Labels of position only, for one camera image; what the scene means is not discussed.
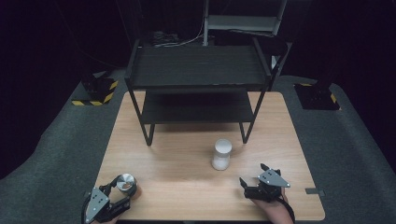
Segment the black strap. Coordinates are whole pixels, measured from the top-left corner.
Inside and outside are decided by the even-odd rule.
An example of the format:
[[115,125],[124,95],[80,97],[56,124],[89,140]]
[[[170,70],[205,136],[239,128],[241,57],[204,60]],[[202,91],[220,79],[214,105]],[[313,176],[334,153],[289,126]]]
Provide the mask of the black strap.
[[296,218],[295,218],[295,216],[294,216],[294,211],[293,211],[293,209],[291,208],[291,206],[290,206],[287,202],[285,202],[285,200],[283,200],[283,199],[281,199],[281,198],[276,198],[276,200],[277,200],[278,202],[282,203],[282,204],[286,207],[286,210],[288,210],[289,215],[290,215],[290,217],[291,217],[291,220],[293,221],[293,223],[296,223]]

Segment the cable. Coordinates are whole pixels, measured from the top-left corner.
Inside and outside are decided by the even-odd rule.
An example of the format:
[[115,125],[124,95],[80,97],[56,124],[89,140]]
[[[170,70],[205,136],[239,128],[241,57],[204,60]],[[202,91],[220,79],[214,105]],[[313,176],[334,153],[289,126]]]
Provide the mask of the cable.
[[200,30],[198,32],[198,35],[195,38],[187,40],[187,41],[182,41],[180,43],[165,43],[165,44],[154,45],[154,47],[156,47],[156,48],[159,48],[159,47],[170,48],[170,47],[179,47],[179,46],[183,46],[183,45],[189,44],[192,41],[194,41],[194,40],[198,39],[199,37],[203,36],[203,35],[201,35],[201,32],[202,32],[202,29],[204,28],[204,23],[205,23],[205,0],[204,0],[204,13],[203,13],[203,16],[202,16],[201,28],[200,28]]
[[64,25],[66,26],[67,30],[69,31],[70,35],[71,35],[72,38],[73,38],[73,40],[74,40],[74,42],[75,42],[75,44],[76,44],[78,50],[79,50],[81,53],[83,53],[83,54],[86,55],[87,57],[89,57],[89,58],[91,58],[91,59],[93,59],[93,60],[95,60],[95,61],[97,61],[97,62],[99,62],[99,63],[105,64],[105,65],[107,65],[107,66],[111,66],[111,67],[114,67],[114,68],[123,68],[123,67],[120,67],[120,66],[116,66],[116,65],[114,65],[114,64],[111,64],[111,63],[103,62],[103,61],[101,61],[101,60],[99,60],[99,59],[97,59],[97,58],[91,56],[91,54],[89,54],[89,53],[85,52],[84,50],[82,50],[82,48],[79,46],[79,44],[78,44],[78,42],[77,42],[77,40],[76,40],[76,37],[74,36],[74,34],[73,34],[73,32],[72,32],[72,29],[70,28],[69,24],[67,23],[66,18],[64,17],[64,14],[62,13],[61,8],[59,7],[57,1],[55,1],[55,5],[56,5],[56,7],[58,8],[59,13],[61,14],[62,20],[64,21]]

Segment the gray carpet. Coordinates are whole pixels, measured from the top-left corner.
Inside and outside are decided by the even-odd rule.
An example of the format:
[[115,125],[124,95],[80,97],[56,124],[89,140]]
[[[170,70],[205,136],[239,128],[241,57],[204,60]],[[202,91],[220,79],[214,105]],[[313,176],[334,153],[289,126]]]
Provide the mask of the gray carpet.
[[[126,92],[123,72],[112,74],[120,83],[108,105],[66,102],[32,157],[0,180],[0,223],[80,222],[83,194],[95,183]],[[319,223],[396,223],[395,174],[344,92],[331,86],[341,111],[308,111],[293,83],[314,81],[279,77],[274,91],[283,93],[311,174],[325,193],[326,218]]]

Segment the white cup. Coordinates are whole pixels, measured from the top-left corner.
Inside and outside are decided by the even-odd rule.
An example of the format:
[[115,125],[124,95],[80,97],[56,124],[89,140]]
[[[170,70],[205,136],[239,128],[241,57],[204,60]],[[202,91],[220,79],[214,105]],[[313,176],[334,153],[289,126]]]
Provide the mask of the white cup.
[[215,144],[215,155],[213,156],[212,166],[216,170],[225,170],[230,165],[230,154],[233,146],[227,139],[219,139]]

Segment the wooden table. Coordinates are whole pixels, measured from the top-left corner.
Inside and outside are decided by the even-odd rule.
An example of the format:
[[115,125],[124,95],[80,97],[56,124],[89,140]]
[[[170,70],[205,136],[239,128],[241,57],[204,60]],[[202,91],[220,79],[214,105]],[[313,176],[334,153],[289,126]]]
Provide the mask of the wooden table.
[[[135,94],[143,104],[145,93]],[[251,92],[251,102],[257,102],[258,95]],[[286,194],[297,220],[325,217],[319,196],[305,193],[315,184],[280,93],[265,94],[247,144],[242,143],[237,123],[164,124],[156,128],[156,138],[148,147],[126,92],[95,183],[104,185],[125,173],[137,179],[143,193],[120,219],[266,220],[262,210],[245,199],[238,179],[244,178],[250,186],[257,184],[256,177],[263,172],[260,163],[280,169],[291,184]],[[211,166],[214,145],[220,138],[233,144],[225,171]],[[111,202],[122,197],[117,189],[110,196]]]

